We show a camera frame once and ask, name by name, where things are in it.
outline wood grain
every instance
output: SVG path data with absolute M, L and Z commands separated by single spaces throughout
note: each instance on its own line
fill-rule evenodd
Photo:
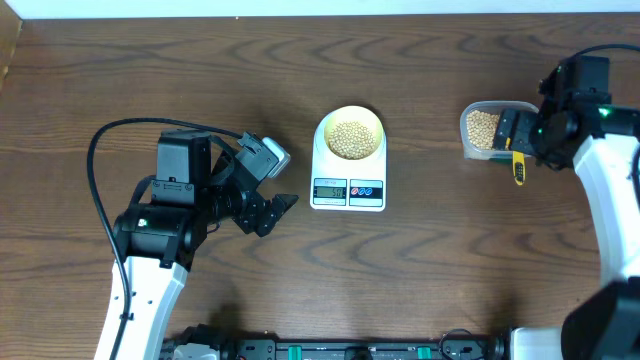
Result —
M 13 58 L 22 20 L 4 0 L 0 0 L 0 90 Z
M 459 116 L 480 100 L 538 104 L 574 51 L 633 43 L 637 15 L 34 21 L 0 98 L 0 357 L 93 356 L 112 255 L 86 185 L 101 125 L 162 116 L 270 136 L 292 163 L 262 187 L 300 194 L 264 239 L 226 223 L 199 249 L 169 333 L 215 322 L 281 337 L 419 338 L 453 327 L 559 325 L 598 288 L 581 184 L 529 163 L 463 159 Z M 640 106 L 639 60 L 611 90 Z M 389 142 L 381 214 L 308 206 L 316 125 L 370 104 Z M 113 219 L 155 170 L 161 127 L 115 129 L 96 158 Z

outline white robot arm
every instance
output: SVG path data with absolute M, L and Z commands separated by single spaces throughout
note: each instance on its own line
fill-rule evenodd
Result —
M 591 207 L 602 286 L 640 276 L 640 210 L 631 161 L 638 146 L 633 136 L 589 136 L 573 159 Z M 561 327 L 515 329 L 510 359 L 563 360 L 561 335 Z
M 114 126 L 155 122 L 197 130 L 167 130 L 158 141 L 157 174 L 138 184 L 128 209 L 114 229 L 106 220 L 93 176 L 98 138 Z M 236 151 L 211 132 L 238 139 Z M 211 145 L 222 148 L 213 171 Z M 258 192 L 276 177 L 289 154 L 269 138 L 170 119 L 125 119 L 94 136 L 87 156 L 89 185 L 116 255 L 107 318 L 95 359 L 157 360 L 169 316 L 184 288 L 193 256 L 207 234 L 232 219 L 246 234 L 266 236 L 298 200 L 277 194 L 265 200 Z M 151 186 L 151 203 L 140 199 Z M 215 230 L 208 226 L 217 224 Z

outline scale display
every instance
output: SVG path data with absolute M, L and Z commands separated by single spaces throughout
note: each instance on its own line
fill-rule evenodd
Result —
M 315 179 L 313 203 L 316 205 L 347 205 L 347 179 Z
M 344 188 L 316 187 L 316 196 L 324 198 L 344 198 Z

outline yellow handle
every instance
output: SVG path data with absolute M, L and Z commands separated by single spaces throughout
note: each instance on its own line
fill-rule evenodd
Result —
M 513 178 L 518 185 L 524 185 L 525 169 L 524 154 L 521 152 L 513 152 Z

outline soybean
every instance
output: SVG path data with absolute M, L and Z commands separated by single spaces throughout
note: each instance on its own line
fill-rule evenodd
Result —
M 349 160 L 359 160 L 373 154 L 375 143 L 371 130 L 357 121 L 341 122 L 329 135 L 331 151 Z
M 474 110 L 467 115 L 467 131 L 471 143 L 481 150 L 493 148 L 493 138 L 498 128 L 500 115 Z

